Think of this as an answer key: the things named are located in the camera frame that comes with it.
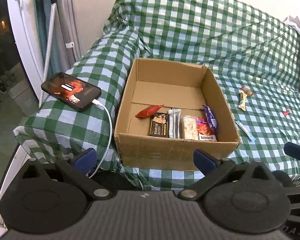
red snack bag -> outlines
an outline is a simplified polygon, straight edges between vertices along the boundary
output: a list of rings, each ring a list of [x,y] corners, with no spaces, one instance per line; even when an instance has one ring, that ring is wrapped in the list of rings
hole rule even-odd
[[[207,118],[197,118],[197,128],[200,141],[217,141],[216,136],[210,129]]]
[[[161,107],[163,107],[164,105],[161,106],[148,106],[147,108],[141,110],[136,117],[137,118],[147,118],[148,116],[153,115],[154,113],[156,113]]]

cardboard box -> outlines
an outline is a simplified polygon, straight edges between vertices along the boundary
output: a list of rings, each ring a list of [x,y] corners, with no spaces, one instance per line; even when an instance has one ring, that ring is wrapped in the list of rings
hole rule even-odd
[[[202,105],[213,111],[219,126],[217,142],[149,136],[150,117],[135,117],[149,105],[165,105],[159,112],[181,108],[181,117],[204,117]],[[129,167],[197,171],[193,152],[201,148],[216,158],[227,157],[239,145],[239,133],[224,95],[206,67],[166,60],[137,58],[125,86],[114,139]]]

blue gripper pad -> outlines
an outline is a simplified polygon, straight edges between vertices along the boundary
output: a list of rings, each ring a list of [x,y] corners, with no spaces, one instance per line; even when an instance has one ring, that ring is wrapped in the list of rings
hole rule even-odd
[[[82,174],[86,175],[97,163],[97,152],[89,148],[71,160],[71,165]]]
[[[206,176],[210,171],[217,168],[221,162],[204,150],[196,149],[193,153],[194,165]]]
[[[283,147],[284,153],[300,161],[300,145],[287,142]]]

small red wrapper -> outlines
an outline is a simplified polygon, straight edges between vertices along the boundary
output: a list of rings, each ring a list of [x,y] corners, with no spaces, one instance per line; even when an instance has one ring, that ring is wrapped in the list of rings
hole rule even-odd
[[[250,89],[247,89],[245,86],[242,86],[241,89],[249,96],[253,96],[253,92]]]
[[[287,108],[287,110],[283,112],[283,116],[286,117],[289,113],[291,113],[291,110]]]
[[[153,115],[154,113],[156,113],[161,107],[163,107],[164,105],[161,106],[148,106],[147,108],[141,110],[136,117],[137,118],[147,118],[151,115]]]

phone screen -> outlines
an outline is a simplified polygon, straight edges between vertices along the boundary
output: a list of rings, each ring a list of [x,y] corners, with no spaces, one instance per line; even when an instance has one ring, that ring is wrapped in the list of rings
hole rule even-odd
[[[62,72],[49,78],[41,87],[43,91],[77,111],[86,107],[101,94],[99,87]]]

